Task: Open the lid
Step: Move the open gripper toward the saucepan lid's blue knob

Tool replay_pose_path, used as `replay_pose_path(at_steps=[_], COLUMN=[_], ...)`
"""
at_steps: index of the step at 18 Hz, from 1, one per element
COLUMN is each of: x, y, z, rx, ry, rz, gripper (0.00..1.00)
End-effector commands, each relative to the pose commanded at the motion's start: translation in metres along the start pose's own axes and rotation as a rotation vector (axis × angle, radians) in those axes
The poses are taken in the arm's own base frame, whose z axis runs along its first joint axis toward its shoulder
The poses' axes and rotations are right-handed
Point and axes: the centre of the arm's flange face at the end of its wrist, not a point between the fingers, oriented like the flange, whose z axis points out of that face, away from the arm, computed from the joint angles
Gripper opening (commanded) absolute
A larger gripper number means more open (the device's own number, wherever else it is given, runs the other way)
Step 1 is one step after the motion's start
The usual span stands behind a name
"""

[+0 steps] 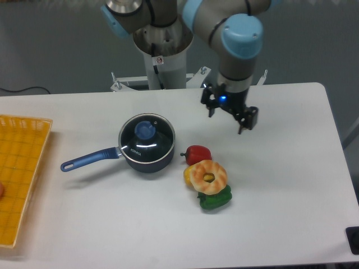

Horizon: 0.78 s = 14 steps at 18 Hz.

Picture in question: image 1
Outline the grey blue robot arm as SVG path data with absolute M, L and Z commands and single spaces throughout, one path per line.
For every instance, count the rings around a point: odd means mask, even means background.
M 258 108 L 246 105 L 255 63 L 263 45 L 257 15 L 275 1 L 106 1 L 101 12 L 119 38 L 132 36 L 143 54 L 149 88 L 186 86 L 186 52 L 194 37 L 219 57 L 217 81 L 204 88 L 201 102 L 231 114 L 240 129 L 253 129 Z

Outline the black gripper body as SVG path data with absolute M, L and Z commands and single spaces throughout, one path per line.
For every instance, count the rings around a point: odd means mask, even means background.
M 239 92 L 228 90 L 229 87 L 224 83 L 216 86 L 214 96 L 219 107 L 227 112 L 243 112 L 249 88 Z

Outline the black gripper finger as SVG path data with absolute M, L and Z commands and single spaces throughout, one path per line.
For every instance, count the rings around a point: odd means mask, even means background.
M 258 119 L 259 109 L 255 106 L 245 107 L 244 111 L 241 113 L 236 113 L 234 115 L 235 120 L 239 123 L 238 134 L 240 135 L 242 131 L 252 130 Z
M 214 87 L 212 84 L 208 84 L 202 91 L 201 101 L 209 112 L 208 117 L 212 117 L 215 113 L 216 108 L 219 107 L 219 102 L 214 94 Z

